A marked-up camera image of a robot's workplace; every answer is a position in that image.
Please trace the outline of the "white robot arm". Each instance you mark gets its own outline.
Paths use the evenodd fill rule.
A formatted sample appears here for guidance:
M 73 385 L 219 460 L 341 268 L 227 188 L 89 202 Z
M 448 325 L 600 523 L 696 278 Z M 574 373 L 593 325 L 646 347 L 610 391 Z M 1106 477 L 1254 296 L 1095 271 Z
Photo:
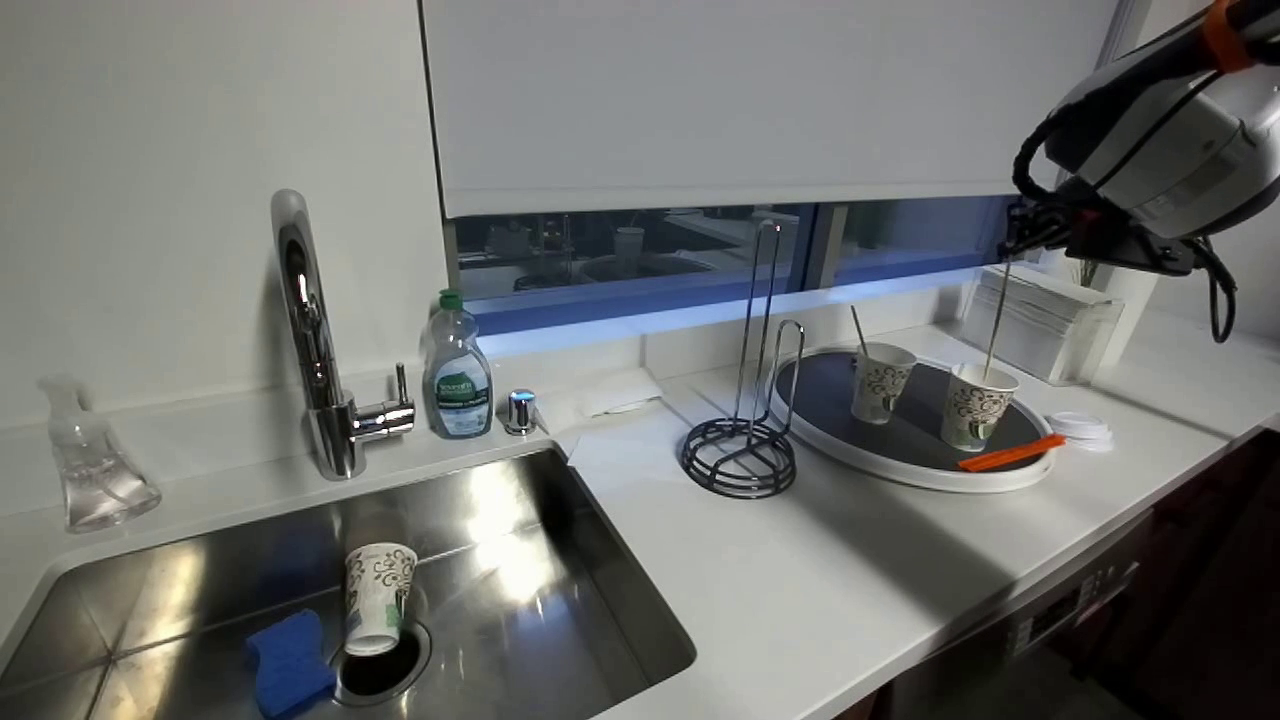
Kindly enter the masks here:
M 1280 0 L 1204 10 L 1079 79 L 1013 159 L 1004 255 L 1189 274 L 1280 197 Z

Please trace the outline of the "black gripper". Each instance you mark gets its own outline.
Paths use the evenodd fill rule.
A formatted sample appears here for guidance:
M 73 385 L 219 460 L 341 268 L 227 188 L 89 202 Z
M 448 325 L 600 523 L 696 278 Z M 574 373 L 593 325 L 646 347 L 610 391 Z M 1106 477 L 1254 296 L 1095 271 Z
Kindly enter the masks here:
M 1189 274 L 1196 268 L 1196 253 L 1152 237 L 1129 212 L 1095 197 L 1020 197 L 1006 207 L 1006 237 L 997 242 L 1001 259 L 1023 255 L 1032 246 L 1060 246 L 1072 259 Z

